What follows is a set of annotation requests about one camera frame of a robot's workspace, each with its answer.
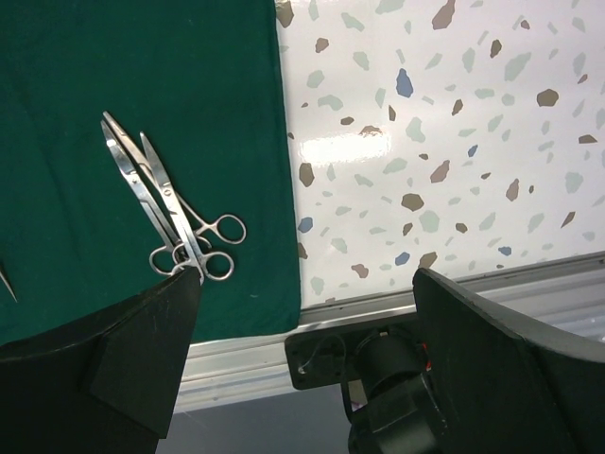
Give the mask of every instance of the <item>blue speck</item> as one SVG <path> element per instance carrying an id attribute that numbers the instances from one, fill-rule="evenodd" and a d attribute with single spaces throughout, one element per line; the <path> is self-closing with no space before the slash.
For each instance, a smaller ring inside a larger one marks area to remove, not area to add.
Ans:
<path id="1" fill-rule="evenodd" d="M 400 265 L 405 265 L 407 263 L 407 260 L 409 260 L 409 253 L 400 253 L 398 256 L 395 257 L 395 265 L 397 265 L 398 267 Z"/>
<path id="2" fill-rule="evenodd" d="M 313 228 L 313 218 L 302 218 L 301 223 L 299 224 L 299 230 L 306 234 L 309 230 Z"/>
<path id="3" fill-rule="evenodd" d="M 412 96 L 414 93 L 414 87 L 412 87 L 412 81 L 407 76 L 407 71 L 404 68 L 399 70 L 397 75 L 397 94 L 405 97 Z"/>

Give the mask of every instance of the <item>black bracket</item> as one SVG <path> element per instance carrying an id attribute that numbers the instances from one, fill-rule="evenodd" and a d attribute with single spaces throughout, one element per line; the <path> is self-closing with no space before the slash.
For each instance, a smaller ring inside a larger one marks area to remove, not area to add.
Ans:
<path id="1" fill-rule="evenodd" d="M 290 336 L 285 340 L 285 356 L 297 390 L 309 390 L 359 379 L 351 365 L 359 346 L 380 333 L 399 334 L 414 340 L 422 350 L 418 316 L 410 314 L 364 323 L 352 323 Z"/>

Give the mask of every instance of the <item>green cloth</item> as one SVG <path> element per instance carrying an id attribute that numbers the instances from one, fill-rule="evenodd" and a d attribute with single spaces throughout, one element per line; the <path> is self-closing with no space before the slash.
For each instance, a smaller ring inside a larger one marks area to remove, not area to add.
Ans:
<path id="1" fill-rule="evenodd" d="M 207 220 L 234 213 L 226 282 L 206 280 L 193 341 L 296 326 L 301 297 L 272 0 L 19 2 L 0 15 L 0 344 L 163 278 L 161 246 L 105 146 L 109 111 L 145 131 Z"/>

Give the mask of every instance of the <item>white table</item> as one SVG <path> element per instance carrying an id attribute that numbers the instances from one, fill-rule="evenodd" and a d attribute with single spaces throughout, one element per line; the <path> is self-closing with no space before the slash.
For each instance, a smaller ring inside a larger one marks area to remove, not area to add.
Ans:
<path id="1" fill-rule="evenodd" d="M 278 10 L 303 307 L 605 249 L 604 2 Z"/>

